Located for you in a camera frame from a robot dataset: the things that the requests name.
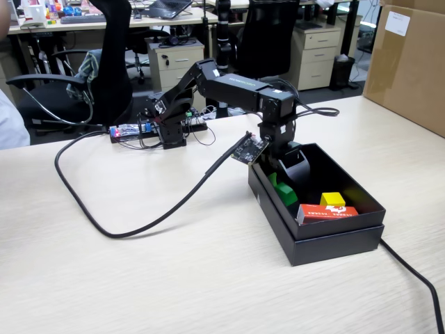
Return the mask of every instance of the red package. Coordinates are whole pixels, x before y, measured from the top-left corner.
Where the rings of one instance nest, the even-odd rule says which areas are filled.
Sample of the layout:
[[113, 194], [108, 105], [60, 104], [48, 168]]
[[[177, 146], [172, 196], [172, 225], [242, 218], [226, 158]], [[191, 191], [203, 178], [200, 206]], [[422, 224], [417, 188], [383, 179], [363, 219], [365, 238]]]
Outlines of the red package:
[[313, 223], [313, 219], [328, 220], [347, 218], [358, 215], [357, 210], [354, 207], [334, 207], [331, 205], [312, 205], [301, 204], [297, 214], [297, 222], [302, 225], [306, 223], [305, 219], [310, 219], [308, 223]]

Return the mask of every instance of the black office chair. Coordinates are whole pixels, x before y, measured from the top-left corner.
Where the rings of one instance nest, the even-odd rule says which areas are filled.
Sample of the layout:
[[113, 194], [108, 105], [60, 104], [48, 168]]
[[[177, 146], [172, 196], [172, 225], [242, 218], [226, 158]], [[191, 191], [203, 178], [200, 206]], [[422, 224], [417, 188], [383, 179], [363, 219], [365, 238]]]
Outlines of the black office chair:
[[138, 83], [142, 85], [145, 81], [144, 72], [142, 67], [149, 67], [149, 61], [140, 61], [138, 54], [148, 54], [146, 38], [154, 38], [157, 41], [159, 37], [168, 37], [170, 34], [167, 31], [146, 29], [146, 28], [134, 28], [130, 29], [127, 34], [127, 50], [134, 52], [134, 63], [127, 62], [127, 69], [135, 67], [139, 72]]
[[262, 78], [283, 74], [291, 65], [291, 39], [300, 0], [250, 0], [248, 18], [236, 50], [240, 75]]
[[[91, 0], [106, 18], [99, 73], [89, 91], [86, 81], [58, 74], [28, 74], [9, 79], [6, 83], [24, 89], [27, 96], [17, 109], [26, 125], [34, 129], [53, 129], [61, 125], [116, 125], [131, 116], [132, 93], [125, 66], [125, 40], [130, 23], [128, 0]], [[61, 51], [54, 56], [88, 50]], [[32, 80], [50, 81], [28, 92], [25, 83]], [[83, 92], [84, 100], [73, 100], [66, 92], [72, 84]]]

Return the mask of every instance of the green block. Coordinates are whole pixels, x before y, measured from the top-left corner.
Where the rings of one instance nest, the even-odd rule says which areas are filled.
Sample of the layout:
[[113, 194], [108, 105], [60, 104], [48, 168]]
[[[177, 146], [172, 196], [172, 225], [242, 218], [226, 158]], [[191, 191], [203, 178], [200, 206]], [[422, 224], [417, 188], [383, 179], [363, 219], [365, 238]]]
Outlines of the green block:
[[298, 200], [297, 194], [290, 186], [288, 186], [284, 182], [277, 184], [277, 173], [270, 174], [268, 176], [268, 179], [270, 183], [273, 185], [278, 196], [283, 201], [284, 205], [288, 207], [289, 205], [295, 203]]

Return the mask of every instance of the person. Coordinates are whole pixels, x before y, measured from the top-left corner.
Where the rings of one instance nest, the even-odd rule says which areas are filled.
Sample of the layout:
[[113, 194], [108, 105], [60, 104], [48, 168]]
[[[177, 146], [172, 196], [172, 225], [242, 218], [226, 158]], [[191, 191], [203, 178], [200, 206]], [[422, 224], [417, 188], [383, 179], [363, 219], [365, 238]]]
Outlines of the person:
[[[0, 40], [9, 32], [10, 11], [8, 0], [0, 0]], [[0, 89], [0, 150], [29, 145], [29, 133], [14, 104]]]

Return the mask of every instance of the black box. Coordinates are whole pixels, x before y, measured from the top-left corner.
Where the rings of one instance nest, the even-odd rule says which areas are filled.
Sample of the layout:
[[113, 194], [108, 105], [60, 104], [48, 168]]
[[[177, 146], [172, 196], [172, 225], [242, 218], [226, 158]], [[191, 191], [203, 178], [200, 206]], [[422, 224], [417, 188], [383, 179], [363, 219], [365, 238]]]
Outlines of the black box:
[[302, 204], [320, 204], [321, 194], [339, 192], [346, 206], [358, 216], [299, 225], [295, 213], [284, 205], [270, 183], [261, 162], [249, 167], [249, 185], [273, 232], [293, 266], [335, 257], [373, 251], [383, 233], [386, 210], [332, 160], [317, 144], [301, 146], [311, 166], [304, 193], [296, 194]]

